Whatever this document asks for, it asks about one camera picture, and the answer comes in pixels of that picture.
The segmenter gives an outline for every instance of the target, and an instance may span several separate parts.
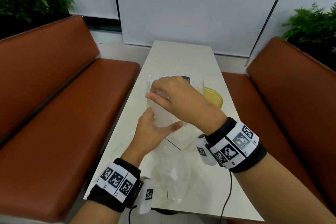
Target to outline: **table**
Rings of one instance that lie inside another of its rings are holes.
[[[94,186],[95,178],[100,175],[109,162],[119,158],[131,142],[138,118],[147,108],[145,99],[147,84],[145,78],[157,71],[168,71],[191,78],[193,76],[203,78],[206,87],[216,90],[223,97],[222,110],[225,114],[236,120],[239,119],[211,47],[155,41],[107,144],[84,199],[86,199]],[[150,161],[150,154],[140,165],[142,176],[151,177],[153,163]],[[197,171],[194,174],[190,191],[182,203],[179,205],[169,204],[168,201],[161,200],[154,190],[153,208],[214,216],[221,215],[223,205],[229,194],[229,171],[219,165],[214,167],[207,166],[199,156],[196,159],[198,160],[195,163],[195,170]],[[223,216],[263,220],[234,177],[232,194]]]

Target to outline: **purple label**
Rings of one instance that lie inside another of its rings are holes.
[[[190,83],[190,77],[182,76],[183,79],[186,79]]]

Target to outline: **plastic bag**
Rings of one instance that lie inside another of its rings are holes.
[[[149,92],[154,80],[173,75],[166,73],[147,77],[147,92]],[[202,80],[188,78],[188,81],[201,94],[204,94]],[[157,94],[167,98],[164,92],[157,92]],[[153,109],[155,124],[158,127],[165,127],[179,121],[178,118],[152,100],[148,100],[147,104]],[[170,202],[179,204],[185,197],[191,183],[191,165],[195,163],[195,154],[192,152],[196,150],[196,147],[192,147],[191,144],[201,133],[195,126],[184,123],[182,128],[166,137],[153,151],[154,170],[167,188],[166,192],[161,191],[161,198],[167,198]]]

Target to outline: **brown leather bench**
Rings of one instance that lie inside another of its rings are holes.
[[[140,69],[98,54],[81,16],[0,41],[1,214],[72,207]]]
[[[277,37],[247,72],[222,73],[240,119],[335,214],[336,73]]]

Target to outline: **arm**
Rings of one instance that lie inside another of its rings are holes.
[[[169,99],[156,94],[164,91]],[[147,98],[206,135],[220,128],[227,117],[179,76],[153,82]],[[326,207],[283,165],[267,154],[257,165],[234,174],[258,213],[269,223],[336,223]]]
[[[139,168],[146,154],[154,150],[169,134],[183,126],[179,121],[164,128],[158,128],[153,122],[154,113],[148,108],[139,118],[135,135],[122,154],[121,159]],[[70,224],[117,224],[121,213],[116,212],[105,205],[88,200],[78,211]]]

